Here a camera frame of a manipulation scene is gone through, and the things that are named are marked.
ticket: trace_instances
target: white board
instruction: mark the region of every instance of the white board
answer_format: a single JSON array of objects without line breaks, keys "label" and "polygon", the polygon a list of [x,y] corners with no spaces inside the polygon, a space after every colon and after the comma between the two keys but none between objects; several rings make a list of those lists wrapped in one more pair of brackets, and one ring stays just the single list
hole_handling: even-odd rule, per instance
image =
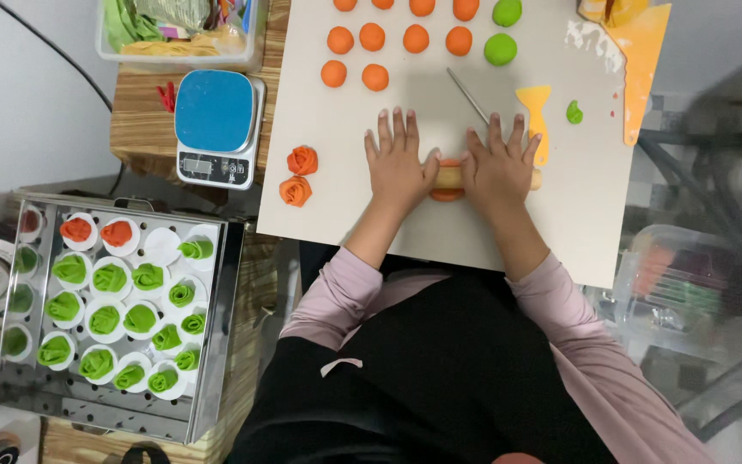
[{"label": "white board", "polygon": [[[417,112],[423,160],[434,148],[446,158],[458,158],[469,126],[484,140],[487,129],[446,73],[451,67],[483,110],[500,112],[509,129],[515,113],[523,112],[526,121],[529,116],[514,90],[551,84],[543,109],[551,152],[541,167],[542,188],[530,193],[527,206],[576,282],[611,288],[633,152],[623,143],[623,61],[615,58],[618,50],[610,40],[598,45],[603,31],[575,41],[584,21],[575,13],[574,0],[527,1],[523,17],[509,28],[491,20],[493,5],[480,2],[477,16],[464,23],[453,16],[450,0],[439,0],[435,11],[421,18],[411,14],[407,0],[396,0],[389,10],[361,0],[353,12],[338,12],[331,0],[293,2],[258,232],[344,243],[371,198],[363,134],[376,132],[383,108],[399,105]],[[366,22],[386,31],[385,47],[378,52],[359,44],[359,29]],[[415,23],[431,37],[419,55],[402,46],[403,33]],[[446,50],[445,37],[461,25],[471,30],[474,42],[468,56],[456,57]],[[347,55],[335,55],[325,44],[334,26],[354,34],[356,44]],[[590,24],[583,31],[593,28],[598,29]],[[519,50],[502,68],[490,65],[482,52],[486,40],[498,32],[514,37]],[[320,79],[320,69],[330,59],[348,68],[338,89],[327,88]],[[388,89],[371,92],[362,83],[362,70],[371,63],[388,69]],[[613,98],[615,92],[620,98]],[[585,114],[580,125],[566,120],[566,107],[575,99]],[[319,170],[307,176],[313,196],[297,208],[284,204],[279,184],[292,175],[287,155],[303,144],[319,154]],[[403,224],[390,253],[502,269],[490,231],[464,200],[424,201]]]}]

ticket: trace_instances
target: clear plastic box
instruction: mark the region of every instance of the clear plastic box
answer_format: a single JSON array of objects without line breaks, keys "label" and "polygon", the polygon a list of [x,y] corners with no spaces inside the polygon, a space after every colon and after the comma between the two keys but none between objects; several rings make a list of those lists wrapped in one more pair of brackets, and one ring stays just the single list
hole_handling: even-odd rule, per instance
[{"label": "clear plastic box", "polygon": [[268,19],[268,0],[251,0],[245,51],[239,55],[218,56],[143,56],[120,55],[110,46],[105,34],[105,7],[100,0],[97,9],[97,53],[109,61],[125,63],[130,68],[154,73],[187,72],[191,69],[227,69],[241,73],[255,73],[262,69],[265,52],[265,24]]},{"label": "clear plastic box", "polygon": [[623,254],[613,298],[624,341],[721,362],[728,321],[742,315],[742,264],[715,235],[648,226]]}]

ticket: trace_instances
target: small green dough piece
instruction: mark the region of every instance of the small green dough piece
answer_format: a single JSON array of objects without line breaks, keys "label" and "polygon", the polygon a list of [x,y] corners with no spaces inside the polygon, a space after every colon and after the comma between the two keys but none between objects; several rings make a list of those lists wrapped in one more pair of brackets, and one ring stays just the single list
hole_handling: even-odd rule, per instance
[{"label": "small green dough piece", "polygon": [[140,366],[128,366],[119,371],[114,377],[114,386],[120,390],[125,390],[129,386],[134,386],[142,381],[145,377],[145,371]]},{"label": "small green dough piece", "polygon": [[182,252],[182,256],[191,259],[205,259],[213,254],[213,244],[208,240],[184,242],[177,248]]},{"label": "small green dough piece", "polygon": [[25,351],[25,348],[27,348],[27,335],[22,329],[12,327],[5,332],[2,341],[2,350],[5,354],[15,356]]},{"label": "small green dough piece", "polygon": [[54,264],[51,270],[61,281],[70,283],[82,283],[88,270],[85,268],[85,260],[77,254],[69,254]]},{"label": "small green dough piece", "polygon": [[157,322],[157,316],[146,305],[136,305],[125,315],[122,325],[130,332],[147,333]]},{"label": "small green dough piece", "polygon": [[106,349],[95,349],[82,357],[79,373],[92,381],[99,380],[113,370],[113,356]]},{"label": "small green dough piece", "polygon": [[572,124],[580,124],[583,122],[583,111],[577,107],[577,100],[572,100],[569,103],[569,107],[566,109],[566,119]]},{"label": "small green dough piece", "polygon": [[64,363],[70,356],[70,343],[62,336],[53,337],[39,347],[36,353],[36,361],[42,366],[53,366]]},{"label": "small green dough piece", "polygon": [[93,272],[93,286],[98,291],[116,293],[117,291],[122,290],[122,287],[125,286],[127,281],[128,277],[125,276],[125,269],[122,269],[115,264],[102,266]]},{"label": "small green dough piece", "polygon": [[184,308],[194,300],[194,289],[178,284],[170,288],[167,299],[177,308]]},{"label": "small green dough piece", "polygon": [[33,290],[30,290],[26,283],[16,284],[7,309],[15,313],[26,313],[31,306],[33,306]]},{"label": "small green dough piece", "polygon": [[176,326],[174,324],[168,324],[153,335],[152,342],[154,348],[162,351],[178,347],[182,343],[182,340],[179,339],[179,334],[176,333]]},{"label": "small green dough piece", "polygon": [[486,41],[486,59],[494,66],[503,66],[517,56],[517,42],[508,34],[495,34]]},{"label": "small green dough piece", "polygon": [[153,393],[162,393],[165,390],[170,390],[173,385],[176,385],[177,380],[179,380],[179,374],[173,369],[157,372],[148,379],[148,388]]},{"label": "small green dough piece", "polygon": [[513,26],[523,16],[522,0],[500,0],[494,5],[491,19],[497,26]]},{"label": "small green dough piece", "polygon": [[191,335],[205,332],[205,314],[191,314],[182,320],[182,330]]},{"label": "small green dough piece", "polygon": [[54,321],[73,321],[80,310],[76,295],[63,291],[45,303],[45,313]]},{"label": "small green dough piece", "polygon": [[88,327],[91,333],[97,335],[108,335],[119,325],[119,312],[113,306],[103,306],[91,314]]},{"label": "small green dough piece", "polygon": [[173,362],[182,371],[195,371],[200,366],[200,350],[183,351],[176,355]]},{"label": "small green dough piece", "polygon": [[130,278],[139,290],[154,290],[165,283],[162,277],[162,268],[150,263],[140,264],[130,272]]},{"label": "small green dough piece", "polygon": [[36,262],[39,261],[39,257],[36,256],[36,252],[27,247],[21,247],[15,250],[15,256],[13,257],[13,267],[16,272],[26,274],[32,271],[36,267]]}]

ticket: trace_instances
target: person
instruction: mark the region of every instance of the person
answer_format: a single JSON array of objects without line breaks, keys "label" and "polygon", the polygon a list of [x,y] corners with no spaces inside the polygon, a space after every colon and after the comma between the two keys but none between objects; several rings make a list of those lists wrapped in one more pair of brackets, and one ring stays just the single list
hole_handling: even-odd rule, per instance
[{"label": "person", "polygon": [[505,274],[379,271],[439,170],[405,119],[366,133],[373,199],[283,328],[228,461],[711,462],[532,223],[522,115],[504,142],[492,114],[488,147],[468,128],[460,157]]}]

